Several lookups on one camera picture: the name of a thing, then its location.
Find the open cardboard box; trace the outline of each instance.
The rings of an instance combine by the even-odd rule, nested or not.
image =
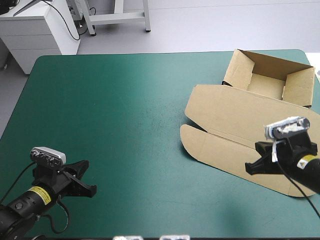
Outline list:
[[[236,49],[223,83],[288,103],[311,107],[315,68],[294,61]]]
[[[265,140],[264,126],[292,116],[304,116],[310,120],[310,139],[320,146],[320,116],[303,107],[310,106],[312,102],[314,70],[305,64],[245,53],[235,51],[224,78],[233,87],[196,85],[193,88],[185,115],[205,131],[182,125],[182,144],[200,162],[279,193],[302,197],[285,176],[249,175],[245,163],[253,163],[260,158],[255,150],[255,142]],[[268,66],[265,69],[263,60]],[[287,66],[278,66],[281,62]],[[273,67],[277,67],[275,72],[276,69],[281,72],[273,73]],[[292,93],[296,92],[297,97],[283,96],[282,100],[281,91],[284,96],[293,96]],[[308,196],[314,194],[308,188],[300,187]]]

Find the gray floor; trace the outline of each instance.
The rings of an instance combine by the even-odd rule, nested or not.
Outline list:
[[[125,0],[125,9],[141,9]],[[320,62],[320,0],[149,0],[151,28],[143,23],[97,26],[81,36],[78,54],[171,53],[301,49]],[[90,0],[97,13],[112,1]],[[14,59],[0,72],[0,136],[27,80]]]

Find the black cable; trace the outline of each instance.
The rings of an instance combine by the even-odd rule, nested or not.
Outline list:
[[[58,205],[64,210],[64,212],[65,212],[65,214],[66,214],[66,225],[65,225],[65,227],[64,227],[63,230],[61,230],[61,231],[57,231],[57,230],[56,230],[56,227],[55,227],[55,224],[54,224],[54,220],[53,220],[53,218],[52,218],[51,215],[45,214],[45,215],[42,215],[42,217],[45,217],[45,218],[48,218],[48,219],[49,219],[52,232],[54,232],[55,234],[61,234],[61,233],[63,233],[65,230],[67,230],[67,228],[69,227],[70,214],[69,214],[68,208],[61,202],[61,195],[58,196],[58,199],[57,199],[57,201],[56,201],[56,204],[58,204]]]
[[[97,9],[96,9],[95,7],[92,7],[92,8],[90,8],[90,11],[91,11],[92,9],[94,9],[94,15],[96,15]]]
[[[79,41],[79,40],[80,40],[80,36],[79,36],[79,38],[75,38],[75,37],[72,35],[72,33],[71,33],[70,29],[69,29],[69,26],[68,26],[65,18],[62,16],[62,14],[59,12],[59,10],[56,9],[56,8],[55,8],[53,5],[51,5],[50,3],[46,2],[45,0],[41,0],[41,1],[44,2],[44,3],[46,3],[46,4],[48,4],[50,7],[52,7],[54,10],[57,11],[57,13],[61,16],[62,20],[64,21],[64,24],[66,25],[66,28],[68,29],[69,34],[71,35],[71,37],[72,37],[74,40]]]
[[[21,178],[21,176],[25,173],[25,171],[30,168],[33,164],[35,164],[35,162],[30,163],[28,166],[26,166],[22,172],[19,174],[19,176],[14,180],[13,184],[11,185],[11,187],[8,189],[8,191],[6,191],[6,193],[4,194],[3,198],[1,198],[0,200],[0,204],[5,200],[5,198],[8,196],[8,194],[10,193],[10,191],[14,188],[14,186],[16,185],[16,183],[18,182],[18,180]]]
[[[285,175],[285,177],[300,191],[300,193],[302,193],[302,195],[307,199],[307,201],[309,202],[309,204],[311,205],[311,207],[313,208],[313,210],[315,211],[315,213],[317,214],[317,216],[320,219],[320,214],[318,212],[318,210],[316,209],[315,205],[312,203],[312,201],[309,199],[309,197],[305,194],[305,192],[291,179],[291,177],[285,172],[285,170],[281,167],[279,161],[277,161],[277,164],[281,170],[281,172]]]

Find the silver metal part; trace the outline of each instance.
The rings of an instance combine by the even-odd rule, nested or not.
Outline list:
[[[290,132],[297,132],[301,130],[309,129],[310,125],[305,125],[304,120],[305,117],[301,116],[291,116],[282,121],[277,121],[272,124],[269,124],[264,127],[264,135],[265,138],[274,140],[275,136],[273,134],[274,130],[277,130],[279,133],[290,133]]]
[[[62,161],[62,165],[65,165],[67,162],[66,155],[63,152],[60,152],[45,146],[36,146],[32,148],[31,152],[43,153],[50,157],[57,158]]]
[[[163,235],[160,240],[190,240],[189,235]]]
[[[142,236],[114,236],[113,240],[144,240]]]

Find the green tabletop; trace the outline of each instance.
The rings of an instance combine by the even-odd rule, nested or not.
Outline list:
[[[308,64],[300,50],[260,53]],[[94,198],[66,197],[59,237],[316,237],[305,199],[282,195],[190,157],[180,126],[196,84],[220,84],[233,52],[44,56],[38,59],[0,140],[3,194],[34,146],[89,160]],[[320,113],[320,84],[312,109]],[[5,203],[30,187],[31,170]],[[320,208],[320,196],[311,200]],[[50,210],[57,228],[64,212]],[[56,237],[47,219],[27,235]]]

